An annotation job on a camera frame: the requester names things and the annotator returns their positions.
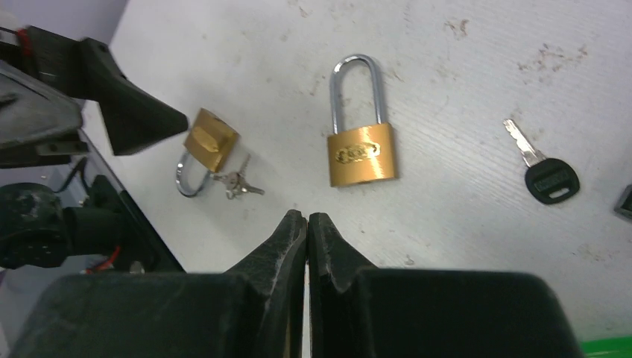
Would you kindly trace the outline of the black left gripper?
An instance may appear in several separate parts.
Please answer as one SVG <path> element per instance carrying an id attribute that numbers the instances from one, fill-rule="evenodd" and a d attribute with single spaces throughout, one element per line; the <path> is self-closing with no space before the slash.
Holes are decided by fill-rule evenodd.
<path id="1" fill-rule="evenodd" d="M 1 167 L 55 166 L 86 154 L 81 108 L 70 82 L 80 78 L 76 41 L 29 25 L 1 28 Z M 179 110 L 140 89 L 109 47 L 78 42 L 86 99 L 98 103 L 113 154 L 137 154 L 189 129 Z"/>

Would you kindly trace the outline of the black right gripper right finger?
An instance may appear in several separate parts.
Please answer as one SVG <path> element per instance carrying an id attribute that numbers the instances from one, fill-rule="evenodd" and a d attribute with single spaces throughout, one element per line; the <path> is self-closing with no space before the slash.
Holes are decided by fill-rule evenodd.
<path id="1" fill-rule="evenodd" d="M 380 268 L 308 224 L 313 357 L 581 357 L 552 289 L 520 272 Z"/>

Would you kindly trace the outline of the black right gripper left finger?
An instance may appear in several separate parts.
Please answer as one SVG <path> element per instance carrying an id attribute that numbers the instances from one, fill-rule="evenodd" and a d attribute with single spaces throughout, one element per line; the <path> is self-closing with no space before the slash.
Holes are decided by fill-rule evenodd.
<path id="1" fill-rule="evenodd" d="M 221 274 L 63 277 L 41 295 L 12 357 L 300 357 L 307 222 L 289 210 Z"/>

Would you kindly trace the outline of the long shackle brass padlock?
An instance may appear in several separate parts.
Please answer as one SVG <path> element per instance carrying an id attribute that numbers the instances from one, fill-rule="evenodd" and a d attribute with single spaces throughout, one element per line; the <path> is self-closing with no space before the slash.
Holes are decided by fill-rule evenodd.
<path id="1" fill-rule="evenodd" d="M 341 126 L 341 91 L 343 67 L 359 61 L 369 70 L 376 122 L 344 131 Z M 351 186 L 399 177 L 394 130 L 387 120 L 381 71 L 366 54 L 351 54 L 340 60 L 329 79 L 332 134 L 327 137 L 329 185 Z"/>

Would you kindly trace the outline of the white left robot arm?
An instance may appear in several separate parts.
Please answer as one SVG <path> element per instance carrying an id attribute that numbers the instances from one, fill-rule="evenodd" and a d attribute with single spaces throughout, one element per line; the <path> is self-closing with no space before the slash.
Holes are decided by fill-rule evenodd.
<path id="1" fill-rule="evenodd" d="M 88 182 L 91 152 L 80 135 L 80 100 L 94 101 L 116 156 L 185 132 L 186 116 L 135 85 L 107 44 L 34 26 L 1 30 L 1 167 L 72 170 L 54 189 L 1 187 L 1 267 L 55 268 L 97 254 L 86 272 L 180 271 L 130 194 L 106 175 Z"/>

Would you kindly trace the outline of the small silver key bunch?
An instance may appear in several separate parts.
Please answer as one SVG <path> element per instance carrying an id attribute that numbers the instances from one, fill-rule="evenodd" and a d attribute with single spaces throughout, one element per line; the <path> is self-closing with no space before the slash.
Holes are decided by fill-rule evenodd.
<path id="1" fill-rule="evenodd" d="M 250 162 L 250 158 L 251 156 L 248 154 L 238 171 L 223 174 L 217 173 L 212 176 L 213 180 L 225 185 L 225 193 L 228 200 L 233 200 L 248 193 L 258 195 L 265 194 L 263 189 L 250 185 L 246 180 L 246 170 L 247 165 Z"/>

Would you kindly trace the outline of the black head key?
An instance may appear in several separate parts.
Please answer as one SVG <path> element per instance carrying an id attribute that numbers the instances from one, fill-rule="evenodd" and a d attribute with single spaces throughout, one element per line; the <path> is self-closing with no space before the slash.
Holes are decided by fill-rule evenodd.
<path id="1" fill-rule="evenodd" d="M 559 204 L 580 191 L 579 177 L 567 162 L 546 157 L 537 150 L 513 119 L 505 119 L 503 125 L 527 166 L 525 185 L 537 201 L 545 205 Z"/>

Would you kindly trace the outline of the short brass padlock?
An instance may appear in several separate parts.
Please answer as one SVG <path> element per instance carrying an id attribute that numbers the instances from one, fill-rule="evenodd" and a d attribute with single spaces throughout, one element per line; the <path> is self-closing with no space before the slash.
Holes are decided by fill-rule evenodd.
<path id="1" fill-rule="evenodd" d="M 213 112 L 205 108 L 199 109 L 184 140 L 184 152 L 177 163 L 175 183 L 178 192 L 187 198 L 197 196 L 211 176 L 221 172 L 239 138 L 237 130 Z M 191 159 L 195 159 L 207 170 L 195 189 L 191 188 L 185 177 L 186 166 Z"/>

